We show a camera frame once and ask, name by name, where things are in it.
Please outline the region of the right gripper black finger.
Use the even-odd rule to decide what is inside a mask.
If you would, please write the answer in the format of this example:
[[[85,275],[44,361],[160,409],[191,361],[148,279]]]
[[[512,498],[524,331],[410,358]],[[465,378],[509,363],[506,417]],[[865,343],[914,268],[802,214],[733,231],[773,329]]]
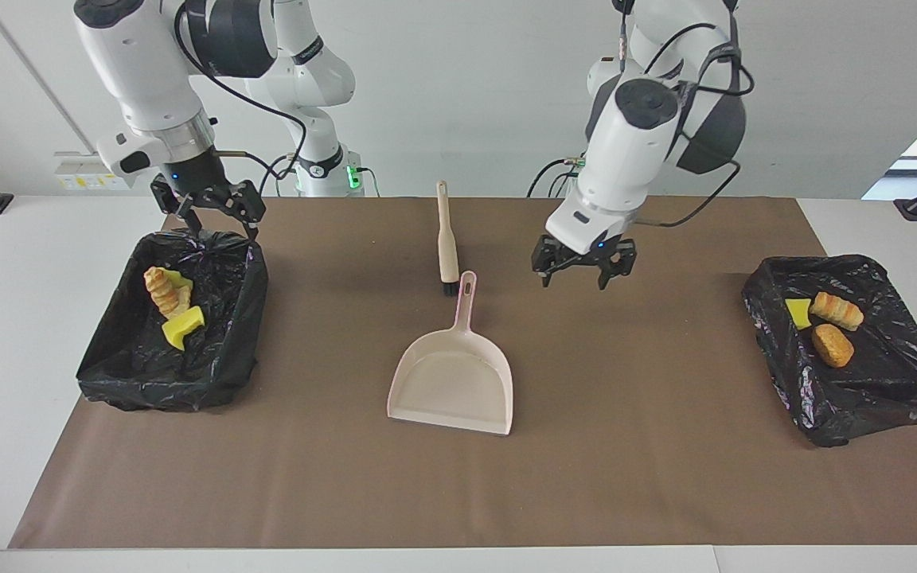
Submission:
[[[188,228],[188,233],[197,238],[201,232],[200,218],[193,211],[193,197],[179,199],[166,179],[153,179],[150,182],[150,192],[155,198],[159,209],[166,215],[174,215]]]
[[[264,200],[252,181],[222,185],[224,198],[221,211],[243,225],[245,236],[255,242],[259,235],[259,222],[266,212]]]

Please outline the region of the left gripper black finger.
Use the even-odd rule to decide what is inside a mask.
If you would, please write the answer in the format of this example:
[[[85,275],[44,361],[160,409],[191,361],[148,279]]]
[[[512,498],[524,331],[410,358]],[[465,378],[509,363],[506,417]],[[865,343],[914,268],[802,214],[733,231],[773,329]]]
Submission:
[[[567,268],[570,260],[567,247],[550,235],[541,235],[532,253],[532,269],[547,289],[552,277]]]
[[[597,244],[598,289],[606,290],[615,277],[628,276],[637,258],[635,242]]]

